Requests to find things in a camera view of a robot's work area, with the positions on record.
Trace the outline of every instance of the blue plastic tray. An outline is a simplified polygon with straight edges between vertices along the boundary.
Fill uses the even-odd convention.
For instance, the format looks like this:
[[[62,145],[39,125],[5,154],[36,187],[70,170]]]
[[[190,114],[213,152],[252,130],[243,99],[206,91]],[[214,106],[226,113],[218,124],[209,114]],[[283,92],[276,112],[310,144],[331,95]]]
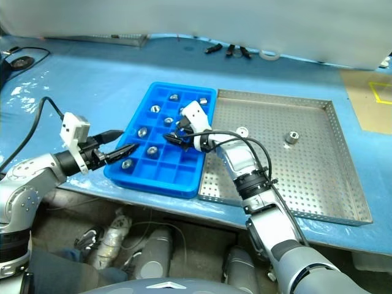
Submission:
[[[177,94],[179,100],[172,102],[169,97]],[[136,113],[122,135],[117,147],[128,143],[139,143],[140,146],[129,156],[132,166],[122,169],[125,159],[105,167],[104,174],[116,185],[130,189],[138,189],[174,197],[192,198],[196,196],[205,155],[194,149],[183,151],[179,146],[166,142],[163,134],[175,129],[175,122],[180,119],[179,109],[185,107],[193,100],[207,98],[208,103],[202,105],[211,124],[216,103],[216,92],[213,89],[183,86],[168,83],[153,83]],[[159,105],[160,112],[154,113],[151,106]],[[165,127],[164,119],[170,117],[174,122]],[[138,130],[142,127],[148,129],[143,138],[138,137]],[[159,157],[151,159],[146,151],[156,146]]]

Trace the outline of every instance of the wire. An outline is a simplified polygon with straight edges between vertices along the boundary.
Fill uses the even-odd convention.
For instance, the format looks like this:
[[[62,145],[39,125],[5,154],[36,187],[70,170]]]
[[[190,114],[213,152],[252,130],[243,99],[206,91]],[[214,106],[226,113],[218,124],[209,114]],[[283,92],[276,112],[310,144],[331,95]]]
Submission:
[[[151,219],[153,218],[153,210],[151,209],[150,211],[149,211],[149,217],[148,217],[148,226],[146,227],[146,230],[144,231],[144,233],[142,234],[142,236],[140,237],[140,239],[134,244],[134,245],[132,245],[132,246],[129,246],[129,247],[124,247],[124,246],[122,246],[121,245],[121,249],[122,250],[132,250],[132,249],[134,249],[134,248],[136,248],[143,240],[144,240],[144,238],[145,238],[145,236],[147,235],[147,232],[148,232],[148,229],[150,228],[150,226],[151,226]]]
[[[300,235],[302,242],[305,246],[309,246],[309,242],[307,241],[304,233],[302,232],[301,227],[298,225],[295,217],[293,216],[292,212],[290,211],[290,208],[287,206],[286,201],[283,199],[282,195],[279,193],[279,191],[277,190],[277,188],[275,187],[275,185],[271,182],[272,180],[272,162],[271,162],[271,157],[267,151],[267,149],[264,147],[263,144],[261,144],[258,140],[253,139],[253,138],[244,138],[241,137],[240,135],[238,135],[237,133],[234,132],[227,132],[227,131],[207,131],[207,132],[201,132],[201,133],[195,133],[195,134],[187,134],[182,136],[183,138],[188,138],[188,137],[196,137],[196,136],[201,136],[201,135],[214,135],[214,134],[224,134],[224,135],[232,135],[236,138],[233,139],[229,139],[227,141],[223,141],[218,143],[216,146],[214,146],[210,151],[216,149],[217,147],[219,147],[220,145],[229,143],[231,141],[236,141],[236,140],[242,140],[243,142],[245,142],[245,144],[248,145],[249,149],[251,150],[253,156],[255,157],[256,162],[258,163],[258,166],[260,167],[261,170],[263,170],[263,167],[260,163],[260,160],[258,159],[258,156],[255,152],[255,149],[252,147],[252,145],[249,143],[249,141],[256,143],[257,145],[259,145],[259,147],[261,147],[261,149],[263,150],[267,161],[268,161],[268,176],[266,175],[265,171],[263,171],[264,176],[268,179],[269,184],[271,185],[273,191],[276,193],[277,197],[279,198],[279,200],[281,201],[284,209],[287,212],[288,218],[290,219],[291,223],[293,224],[293,226],[296,228],[296,230],[298,231],[298,234]]]
[[[184,235],[183,231],[179,227],[172,225],[172,224],[169,224],[167,222],[152,222],[150,220],[147,222],[137,222],[135,224],[132,224],[132,226],[134,227],[136,225],[145,225],[145,224],[167,225],[169,227],[175,228],[180,233],[180,235],[183,239],[183,244],[184,244],[184,264],[183,264],[184,269],[183,269],[183,272],[185,273],[186,264],[187,264],[187,250],[186,250],[186,239],[185,239],[185,235]]]
[[[10,81],[10,80],[12,80],[13,78],[16,78],[17,76],[23,74],[25,71],[27,71],[27,70],[29,70],[30,68],[36,66],[38,63],[40,63],[41,61],[43,61],[46,57],[48,57],[48,56],[51,54],[49,50],[47,50],[46,48],[41,48],[41,47],[21,47],[21,48],[18,49],[16,52],[21,51],[21,50],[23,50],[23,49],[37,49],[37,50],[43,50],[43,51],[46,51],[46,54],[45,54],[41,59],[39,59],[38,61],[34,62],[33,64],[31,64],[31,65],[28,66],[27,68],[23,69],[21,72],[17,73],[16,75],[13,75],[12,77],[9,77],[9,78],[7,79],[7,81]]]
[[[56,110],[57,114],[60,116],[61,120],[64,118],[63,113],[60,111],[60,109],[57,107],[57,105],[53,102],[53,100],[49,97],[43,97],[41,98],[39,105],[38,105],[38,109],[36,112],[36,116],[34,118],[34,121],[32,122],[32,126],[31,129],[29,131],[29,133],[27,134],[26,138],[24,138],[24,140],[22,141],[22,143],[20,143],[20,145],[18,146],[18,148],[2,163],[2,165],[0,166],[0,172],[3,171],[3,169],[15,158],[16,155],[18,155],[18,153],[26,146],[26,144],[28,143],[28,141],[30,141],[32,135],[34,134],[34,132],[37,129],[39,120],[41,118],[41,114],[42,114],[42,109],[43,109],[43,105],[45,104],[46,101],[49,101],[49,103],[51,104],[51,106],[53,106],[53,108]]]
[[[94,201],[97,201],[97,200],[101,200],[101,199],[100,198],[94,198],[94,199],[86,200],[86,201],[83,201],[83,202],[80,202],[80,203],[76,203],[76,204],[73,204],[73,205],[67,205],[67,206],[57,207],[57,208],[47,208],[46,210],[47,211],[62,210],[62,209],[70,208],[70,207],[75,207],[75,206],[87,204],[87,203],[94,202]]]

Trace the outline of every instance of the perforated metal sheet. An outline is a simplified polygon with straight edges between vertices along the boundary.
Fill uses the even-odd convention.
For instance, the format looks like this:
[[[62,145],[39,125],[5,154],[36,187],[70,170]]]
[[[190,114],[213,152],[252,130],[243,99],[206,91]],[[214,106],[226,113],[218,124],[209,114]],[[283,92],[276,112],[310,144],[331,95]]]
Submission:
[[[213,128],[236,130],[268,149],[276,187],[295,216],[361,225],[372,222],[368,204],[331,101],[219,90]],[[289,146],[291,130],[300,139]],[[266,165],[260,148],[257,154]],[[220,159],[206,155],[199,197],[241,205]]]

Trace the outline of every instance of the floor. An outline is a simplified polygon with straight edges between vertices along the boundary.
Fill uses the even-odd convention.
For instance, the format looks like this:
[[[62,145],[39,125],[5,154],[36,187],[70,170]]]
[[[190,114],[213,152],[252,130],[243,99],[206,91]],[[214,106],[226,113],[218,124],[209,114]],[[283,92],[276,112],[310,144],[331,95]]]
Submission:
[[[259,260],[252,250],[246,231],[223,227],[205,220],[189,219],[162,211],[152,211],[137,206],[125,206],[105,200],[91,200],[87,195],[57,190],[47,197],[51,204],[43,203],[37,213],[33,226],[33,236],[46,241],[49,251],[64,247],[73,247],[74,240],[93,225],[109,225],[115,217],[115,211],[122,209],[124,214],[137,222],[166,222],[177,226],[186,239],[187,265],[184,266],[184,244],[181,235],[174,235],[173,260],[170,266],[171,277],[194,277],[212,281],[221,281],[222,262],[228,248],[238,244],[251,254],[257,268],[257,278],[262,294],[277,293],[277,285],[271,282],[266,273],[269,263]],[[148,236],[157,225],[147,224],[131,227],[123,242],[124,247],[133,247],[146,234]],[[131,251],[121,250],[115,266],[121,266],[133,252],[142,249],[145,239]],[[348,274],[358,285],[374,294],[391,293],[392,276],[387,273],[357,271],[353,267],[351,253],[329,247],[314,246],[330,259],[344,273]]]

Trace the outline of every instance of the yellow tape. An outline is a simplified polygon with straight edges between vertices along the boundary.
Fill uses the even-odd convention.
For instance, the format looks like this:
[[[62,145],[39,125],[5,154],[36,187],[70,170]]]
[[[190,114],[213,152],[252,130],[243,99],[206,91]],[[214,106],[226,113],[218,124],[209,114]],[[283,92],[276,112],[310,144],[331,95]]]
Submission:
[[[373,81],[369,82],[369,86],[373,91],[374,97],[375,97],[375,101],[377,103],[382,103],[382,104],[388,104],[388,105],[392,105],[392,101],[385,101],[385,100],[381,100],[379,94],[377,93],[377,91],[375,90],[374,86],[383,86],[383,87],[391,87],[391,92],[392,92],[392,84],[384,84],[384,83],[375,83]]]

